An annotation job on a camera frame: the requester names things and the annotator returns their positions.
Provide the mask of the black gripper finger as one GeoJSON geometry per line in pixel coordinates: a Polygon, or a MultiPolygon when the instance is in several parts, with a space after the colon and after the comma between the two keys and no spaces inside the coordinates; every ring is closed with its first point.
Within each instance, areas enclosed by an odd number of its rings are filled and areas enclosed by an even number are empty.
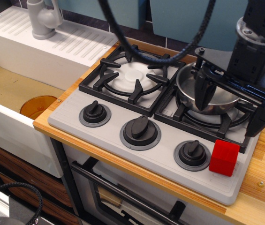
{"type": "Polygon", "coordinates": [[[265,128],[265,102],[257,107],[255,112],[252,114],[247,130],[246,137],[255,137],[265,128]]]}
{"type": "Polygon", "coordinates": [[[211,78],[208,76],[210,68],[204,64],[194,76],[195,78],[195,105],[198,110],[203,111],[210,103],[216,86],[213,84],[211,78]]]}

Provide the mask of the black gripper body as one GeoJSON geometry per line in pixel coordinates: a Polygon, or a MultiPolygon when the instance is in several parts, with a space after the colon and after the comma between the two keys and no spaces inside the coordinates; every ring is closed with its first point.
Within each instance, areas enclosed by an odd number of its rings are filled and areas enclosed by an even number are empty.
{"type": "Polygon", "coordinates": [[[233,51],[197,48],[197,71],[206,64],[216,87],[251,103],[265,102],[265,42],[238,38],[233,51]]]}

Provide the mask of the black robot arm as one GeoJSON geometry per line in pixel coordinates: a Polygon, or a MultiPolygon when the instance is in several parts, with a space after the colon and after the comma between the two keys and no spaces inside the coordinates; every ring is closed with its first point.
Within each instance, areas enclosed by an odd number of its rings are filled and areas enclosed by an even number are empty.
{"type": "Polygon", "coordinates": [[[246,135],[265,128],[265,0],[250,0],[236,25],[237,42],[232,52],[196,51],[195,103],[207,107],[220,87],[256,106],[246,135]]]}

